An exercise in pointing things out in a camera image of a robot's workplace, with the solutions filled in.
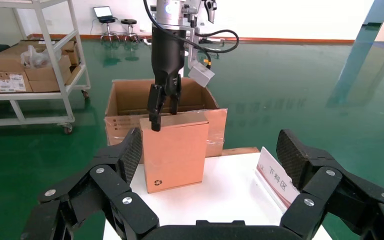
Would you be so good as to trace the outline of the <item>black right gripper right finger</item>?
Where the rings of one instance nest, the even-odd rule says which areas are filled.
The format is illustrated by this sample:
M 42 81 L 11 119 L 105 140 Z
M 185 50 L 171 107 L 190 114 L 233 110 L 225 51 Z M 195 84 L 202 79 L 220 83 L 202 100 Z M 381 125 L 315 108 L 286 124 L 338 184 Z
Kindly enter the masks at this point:
M 362 240 L 384 240 L 384 188 L 345 170 L 327 151 L 303 144 L 289 129 L 279 132 L 276 154 L 299 194 L 280 226 L 312 239 L 327 214 Z

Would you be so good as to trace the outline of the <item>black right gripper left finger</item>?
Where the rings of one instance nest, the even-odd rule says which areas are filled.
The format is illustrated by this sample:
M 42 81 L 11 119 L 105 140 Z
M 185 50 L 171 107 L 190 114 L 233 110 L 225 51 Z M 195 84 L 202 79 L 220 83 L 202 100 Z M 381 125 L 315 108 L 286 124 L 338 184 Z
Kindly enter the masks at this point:
M 121 143 L 101 148 L 84 169 L 40 193 L 20 238 L 71 240 L 88 217 L 103 212 L 121 239 L 143 239 L 160 221 L 131 188 L 141 157 L 141 132 L 132 128 Z

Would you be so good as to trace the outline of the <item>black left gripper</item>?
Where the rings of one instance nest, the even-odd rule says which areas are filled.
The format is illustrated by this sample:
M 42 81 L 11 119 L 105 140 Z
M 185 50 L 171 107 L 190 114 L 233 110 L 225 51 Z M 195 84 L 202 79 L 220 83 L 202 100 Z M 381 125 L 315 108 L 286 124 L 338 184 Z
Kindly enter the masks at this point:
M 160 112 L 165 102 L 165 95 L 170 96 L 170 113 L 176 115 L 182 93 L 182 77 L 179 71 L 185 64 L 184 42 L 177 37 L 185 38 L 184 30 L 168 30 L 163 32 L 152 28 L 151 65 L 155 76 L 155 84 L 151 84 L 147 111 L 151 129 L 161 130 Z

